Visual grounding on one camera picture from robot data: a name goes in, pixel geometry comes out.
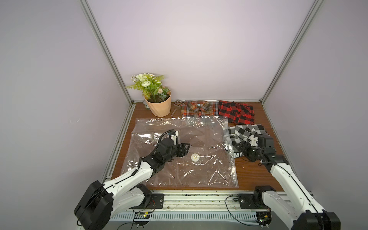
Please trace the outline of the multicolour tartan shirt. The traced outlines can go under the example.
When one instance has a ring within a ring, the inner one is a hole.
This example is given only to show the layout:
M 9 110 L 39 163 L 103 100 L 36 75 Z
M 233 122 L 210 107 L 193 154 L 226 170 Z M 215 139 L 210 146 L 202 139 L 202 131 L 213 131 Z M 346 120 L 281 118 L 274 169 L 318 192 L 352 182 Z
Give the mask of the multicolour tartan shirt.
M 186 101 L 181 106 L 182 117 L 218 117 L 216 101 Z

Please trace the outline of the red black plaid shirt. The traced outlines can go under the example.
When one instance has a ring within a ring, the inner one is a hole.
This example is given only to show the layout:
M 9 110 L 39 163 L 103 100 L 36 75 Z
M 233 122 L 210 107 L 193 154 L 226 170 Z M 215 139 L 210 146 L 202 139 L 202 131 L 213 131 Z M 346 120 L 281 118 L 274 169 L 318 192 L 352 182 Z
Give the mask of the red black plaid shirt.
M 228 122 L 236 125 L 253 125 L 255 123 L 253 107 L 244 103 L 219 101 L 218 115 L 226 117 Z

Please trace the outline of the grey white checked shirt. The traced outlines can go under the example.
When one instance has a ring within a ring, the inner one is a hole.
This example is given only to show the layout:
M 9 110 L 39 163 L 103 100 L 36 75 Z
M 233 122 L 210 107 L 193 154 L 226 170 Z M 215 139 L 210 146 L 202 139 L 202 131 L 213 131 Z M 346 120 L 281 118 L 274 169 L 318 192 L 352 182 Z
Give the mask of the grey white checked shirt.
M 241 150 L 238 150 L 238 146 L 242 142 L 248 142 L 252 145 L 253 139 L 255 135 L 268 135 L 265 128 L 261 124 L 256 125 L 235 125 L 228 127 L 229 137 L 232 141 L 233 146 L 233 156 L 234 158 L 243 157 L 243 153 Z

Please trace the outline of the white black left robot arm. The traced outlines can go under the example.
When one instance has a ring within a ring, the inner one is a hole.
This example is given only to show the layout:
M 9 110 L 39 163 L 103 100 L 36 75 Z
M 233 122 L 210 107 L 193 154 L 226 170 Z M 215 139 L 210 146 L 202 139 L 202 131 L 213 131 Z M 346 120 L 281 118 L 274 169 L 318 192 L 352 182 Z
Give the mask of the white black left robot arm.
M 143 182 L 175 157 L 186 156 L 190 147 L 189 143 L 179 143 L 176 136 L 166 137 L 132 170 L 105 183 L 91 183 L 74 210 L 77 225 L 85 230 L 101 230 L 116 214 L 148 206 L 152 192 Z

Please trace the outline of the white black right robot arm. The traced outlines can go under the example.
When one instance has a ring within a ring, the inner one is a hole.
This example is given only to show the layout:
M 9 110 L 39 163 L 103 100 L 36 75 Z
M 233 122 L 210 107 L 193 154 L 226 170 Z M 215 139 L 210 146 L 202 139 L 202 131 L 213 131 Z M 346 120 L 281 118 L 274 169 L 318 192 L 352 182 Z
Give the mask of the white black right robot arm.
M 282 186 L 290 200 L 287 203 L 272 186 L 256 186 L 253 195 L 239 195 L 241 206 L 273 211 L 290 230 L 339 230 L 341 221 L 327 212 L 296 177 L 285 156 L 277 154 L 274 140 L 269 135 L 256 134 L 251 141 L 236 144 L 240 156 L 259 162 Z

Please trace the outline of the clear plastic vacuum bag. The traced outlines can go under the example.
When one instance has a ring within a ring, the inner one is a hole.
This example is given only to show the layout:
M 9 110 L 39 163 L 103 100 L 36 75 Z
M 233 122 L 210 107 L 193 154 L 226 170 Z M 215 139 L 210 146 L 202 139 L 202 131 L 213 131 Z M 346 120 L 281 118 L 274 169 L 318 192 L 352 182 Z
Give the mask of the clear plastic vacuum bag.
M 174 129 L 180 143 L 191 145 L 186 156 L 174 158 L 144 184 L 150 188 L 238 188 L 234 152 L 225 117 L 137 119 L 121 172 L 138 165 L 164 132 Z M 198 162 L 191 155 L 200 156 Z

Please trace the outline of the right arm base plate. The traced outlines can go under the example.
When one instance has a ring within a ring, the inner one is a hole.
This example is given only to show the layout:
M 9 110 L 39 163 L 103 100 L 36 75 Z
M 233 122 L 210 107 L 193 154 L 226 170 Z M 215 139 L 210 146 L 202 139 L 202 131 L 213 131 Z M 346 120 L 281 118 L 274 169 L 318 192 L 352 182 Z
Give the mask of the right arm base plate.
M 241 209 L 262 209 L 259 199 L 254 194 L 239 194 L 238 200 Z

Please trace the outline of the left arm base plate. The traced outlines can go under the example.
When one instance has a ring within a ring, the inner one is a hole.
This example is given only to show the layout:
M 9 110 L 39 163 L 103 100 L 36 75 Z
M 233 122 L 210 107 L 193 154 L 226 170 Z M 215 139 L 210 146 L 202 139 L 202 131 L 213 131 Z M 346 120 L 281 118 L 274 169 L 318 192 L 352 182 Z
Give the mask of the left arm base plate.
M 150 198 L 144 198 L 143 202 L 133 209 L 163 209 L 164 194 L 152 194 Z

